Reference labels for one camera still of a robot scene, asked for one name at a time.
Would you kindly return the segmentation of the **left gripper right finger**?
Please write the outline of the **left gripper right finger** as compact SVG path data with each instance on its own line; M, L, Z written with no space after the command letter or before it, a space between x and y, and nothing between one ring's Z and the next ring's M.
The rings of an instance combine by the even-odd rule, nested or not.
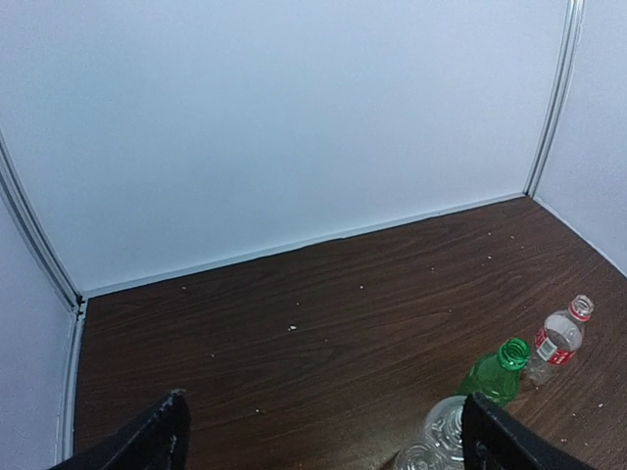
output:
M462 410L465 469L592 469L541 439L480 393Z

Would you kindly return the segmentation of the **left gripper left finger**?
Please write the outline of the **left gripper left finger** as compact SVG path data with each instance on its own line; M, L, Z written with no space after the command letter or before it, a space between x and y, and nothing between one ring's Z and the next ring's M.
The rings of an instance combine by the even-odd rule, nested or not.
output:
M190 410L175 389L99 444L57 464L57 469L184 469Z

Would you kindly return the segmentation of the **clear bottle white cap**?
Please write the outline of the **clear bottle white cap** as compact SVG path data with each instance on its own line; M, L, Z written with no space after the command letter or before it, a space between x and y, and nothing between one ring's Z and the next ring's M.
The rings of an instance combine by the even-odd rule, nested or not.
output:
M461 417L465 400L465 396L451 396L437 402L417 435L398 452L394 469L463 469Z

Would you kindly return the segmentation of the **green plastic bottle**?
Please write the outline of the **green plastic bottle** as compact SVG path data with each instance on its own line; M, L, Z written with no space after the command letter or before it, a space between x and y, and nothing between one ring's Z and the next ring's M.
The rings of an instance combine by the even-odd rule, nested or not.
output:
M522 370L529 358L527 344L511 338L496 352L474 362L456 390L459 396L480 393L496 405L504 407L516 397Z

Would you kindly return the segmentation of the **red label cola bottle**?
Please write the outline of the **red label cola bottle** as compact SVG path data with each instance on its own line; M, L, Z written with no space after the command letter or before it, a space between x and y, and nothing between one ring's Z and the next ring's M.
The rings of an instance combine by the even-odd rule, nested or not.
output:
M585 324L594 308L594 302L580 294L567 307L546 317L535 334L525 366L526 377L535 386L545 385L574 357L582 346Z

